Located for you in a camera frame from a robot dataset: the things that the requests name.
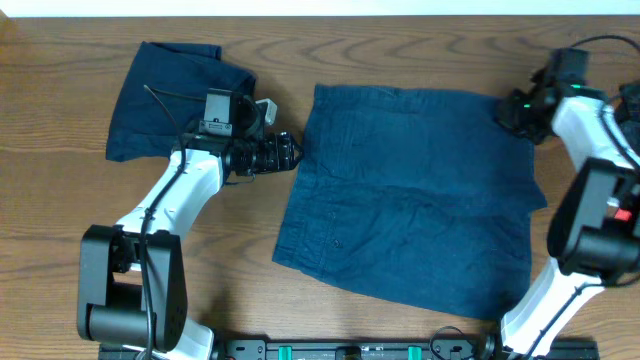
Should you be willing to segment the blue denim shorts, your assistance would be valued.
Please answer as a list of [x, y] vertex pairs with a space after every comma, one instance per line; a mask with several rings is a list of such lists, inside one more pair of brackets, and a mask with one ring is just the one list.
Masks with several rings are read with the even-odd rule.
[[319, 85], [276, 263], [387, 301], [483, 320], [530, 285], [534, 147], [498, 99]]

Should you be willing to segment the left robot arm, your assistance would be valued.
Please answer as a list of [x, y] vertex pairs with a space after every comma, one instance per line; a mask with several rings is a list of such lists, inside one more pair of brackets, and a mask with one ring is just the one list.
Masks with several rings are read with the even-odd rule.
[[175, 124], [169, 163], [145, 198], [111, 226], [81, 239], [77, 332], [127, 359], [222, 359], [214, 331], [188, 316], [182, 243], [230, 174], [246, 183], [290, 171], [303, 149], [268, 133], [271, 99], [209, 89], [202, 117]]

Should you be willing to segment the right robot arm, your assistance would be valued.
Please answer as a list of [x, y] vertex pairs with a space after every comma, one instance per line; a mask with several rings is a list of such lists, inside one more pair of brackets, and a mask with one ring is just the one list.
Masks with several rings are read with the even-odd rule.
[[556, 339], [592, 298], [639, 279], [639, 157], [606, 94], [587, 85], [589, 54], [552, 52], [499, 105], [497, 123], [534, 144], [563, 143], [576, 176], [551, 220], [549, 258], [524, 297], [505, 313], [479, 359], [594, 359], [591, 344]]

